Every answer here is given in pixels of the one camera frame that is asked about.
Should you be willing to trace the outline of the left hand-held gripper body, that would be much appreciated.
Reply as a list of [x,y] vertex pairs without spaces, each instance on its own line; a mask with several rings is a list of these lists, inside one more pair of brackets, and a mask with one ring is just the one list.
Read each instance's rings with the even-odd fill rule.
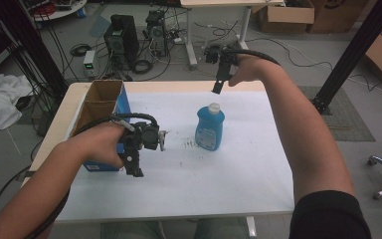
[[146,123],[144,121],[130,124],[127,132],[122,137],[124,149],[142,150],[143,148],[165,150],[166,130],[160,130],[157,124]]

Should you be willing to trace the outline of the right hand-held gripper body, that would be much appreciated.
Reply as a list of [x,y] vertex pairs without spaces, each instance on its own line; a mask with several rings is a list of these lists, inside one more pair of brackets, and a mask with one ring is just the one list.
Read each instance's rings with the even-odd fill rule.
[[233,65],[238,65],[236,51],[227,45],[212,45],[205,49],[204,56],[206,63],[218,64],[219,72],[229,73]]

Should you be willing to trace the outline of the blue bottle with white cap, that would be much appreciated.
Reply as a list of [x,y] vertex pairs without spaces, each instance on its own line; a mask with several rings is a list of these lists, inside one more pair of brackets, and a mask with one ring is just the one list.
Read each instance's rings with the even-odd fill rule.
[[220,105],[212,103],[197,112],[198,124],[195,130],[195,142],[204,149],[215,151],[219,148],[223,135],[225,115]]

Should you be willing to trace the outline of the person's right hand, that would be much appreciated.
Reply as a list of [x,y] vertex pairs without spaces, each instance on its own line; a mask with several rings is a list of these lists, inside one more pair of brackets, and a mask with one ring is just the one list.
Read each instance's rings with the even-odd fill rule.
[[229,87],[234,87],[242,82],[261,80],[264,76],[264,70],[269,64],[266,60],[250,55],[239,55],[237,60],[238,70],[229,80]]

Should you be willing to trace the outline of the person's left hand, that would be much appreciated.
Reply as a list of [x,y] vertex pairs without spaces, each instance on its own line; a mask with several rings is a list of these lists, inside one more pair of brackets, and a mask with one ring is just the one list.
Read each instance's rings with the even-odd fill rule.
[[74,151],[80,163],[94,161],[120,169],[123,162],[117,154],[116,146],[123,133],[123,126],[113,122],[101,123],[68,139],[68,149]]

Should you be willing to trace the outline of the white-legged desk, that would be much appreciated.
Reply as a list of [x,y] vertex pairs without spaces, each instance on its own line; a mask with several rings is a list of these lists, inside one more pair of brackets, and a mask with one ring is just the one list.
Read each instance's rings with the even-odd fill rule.
[[252,9],[262,9],[266,6],[282,5],[285,0],[180,0],[181,6],[186,9],[186,37],[185,48],[188,56],[189,67],[196,68],[198,65],[192,43],[192,25],[194,24],[192,10],[199,7],[232,7],[244,6],[241,32],[236,36],[237,43],[242,49],[247,49],[246,36]]

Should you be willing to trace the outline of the blue cardboard box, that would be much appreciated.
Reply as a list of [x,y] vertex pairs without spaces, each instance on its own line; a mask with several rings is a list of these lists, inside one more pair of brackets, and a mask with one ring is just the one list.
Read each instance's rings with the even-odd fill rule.
[[[111,119],[113,114],[130,113],[131,109],[123,81],[96,80],[91,83],[80,103],[71,137],[74,137],[94,126],[105,122],[113,122],[120,126],[120,119]],[[117,153],[124,152],[123,143],[118,141]],[[88,172],[113,172],[119,169],[100,162],[86,161],[82,163]]]

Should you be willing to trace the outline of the small black computer tower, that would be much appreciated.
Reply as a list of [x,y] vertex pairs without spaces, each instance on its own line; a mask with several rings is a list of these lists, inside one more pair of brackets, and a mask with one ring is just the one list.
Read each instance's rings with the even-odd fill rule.
[[157,57],[167,55],[167,37],[165,30],[165,12],[161,10],[150,10],[147,18],[146,34],[150,41],[150,51]]

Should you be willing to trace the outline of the open brown cardboard box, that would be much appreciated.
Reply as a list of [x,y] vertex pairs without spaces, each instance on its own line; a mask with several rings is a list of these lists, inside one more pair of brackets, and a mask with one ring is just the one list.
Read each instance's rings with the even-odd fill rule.
[[253,8],[262,32],[301,34],[314,23],[314,6],[310,0],[284,1],[284,4]]

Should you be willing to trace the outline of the white power supply unit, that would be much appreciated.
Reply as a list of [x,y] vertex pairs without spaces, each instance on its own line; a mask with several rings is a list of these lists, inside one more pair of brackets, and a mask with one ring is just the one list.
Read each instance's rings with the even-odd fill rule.
[[89,50],[89,51],[86,51],[86,54],[84,57],[85,74],[89,78],[95,78],[96,77],[95,55],[96,55],[95,50]]

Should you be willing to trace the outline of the large black computer tower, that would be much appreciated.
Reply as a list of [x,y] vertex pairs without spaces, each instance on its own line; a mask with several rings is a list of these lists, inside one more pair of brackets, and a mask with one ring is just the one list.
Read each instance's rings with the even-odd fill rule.
[[118,63],[132,65],[137,57],[139,43],[134,18],[130,15],[110,16],[110,25],[103,35],[109,55]]

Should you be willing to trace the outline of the tall brown cardboard box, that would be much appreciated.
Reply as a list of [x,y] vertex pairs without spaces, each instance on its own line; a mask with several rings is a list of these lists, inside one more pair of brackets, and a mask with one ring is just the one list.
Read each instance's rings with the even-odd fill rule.
[[310,0],[314,22],[307,27],[311,34],[348,32],[369,0]]

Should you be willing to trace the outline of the grey floor mat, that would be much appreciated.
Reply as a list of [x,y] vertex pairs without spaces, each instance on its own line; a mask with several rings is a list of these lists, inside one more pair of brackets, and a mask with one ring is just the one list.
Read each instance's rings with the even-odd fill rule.
[[337,141],[375,140],[344,89],[337,92],[321,115]]

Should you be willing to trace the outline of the black metal stand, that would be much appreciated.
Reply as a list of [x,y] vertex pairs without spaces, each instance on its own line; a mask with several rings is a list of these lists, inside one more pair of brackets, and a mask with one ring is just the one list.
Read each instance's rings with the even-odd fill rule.
[[311,100],[317,111],[324,115],[334,96],[345,83],[358,62],[382,31],[382,0],[377,0],[358,31],[348,44],[319,92]]

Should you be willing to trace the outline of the white cloth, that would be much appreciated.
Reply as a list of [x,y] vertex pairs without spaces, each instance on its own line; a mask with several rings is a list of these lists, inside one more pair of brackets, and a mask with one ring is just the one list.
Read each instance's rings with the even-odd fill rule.
[[15,123],[22,113],[16,108],[22,97],[31,96],[32,85],[25,76],[0,74],[0,130]]

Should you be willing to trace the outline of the round white table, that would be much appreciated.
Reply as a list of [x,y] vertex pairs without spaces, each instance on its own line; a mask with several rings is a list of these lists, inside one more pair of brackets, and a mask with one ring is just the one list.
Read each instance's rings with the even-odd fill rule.
[[22,6],[36,21],[59,19],[71,14],[85,17],[88,0],[20,0]]

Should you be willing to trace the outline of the black sleeve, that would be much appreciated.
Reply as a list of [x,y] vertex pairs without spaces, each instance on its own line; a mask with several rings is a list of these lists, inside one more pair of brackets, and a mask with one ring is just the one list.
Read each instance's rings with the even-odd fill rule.
[[295,205],[288,239],[372,239],[355,196],[336,190],[309,193]]

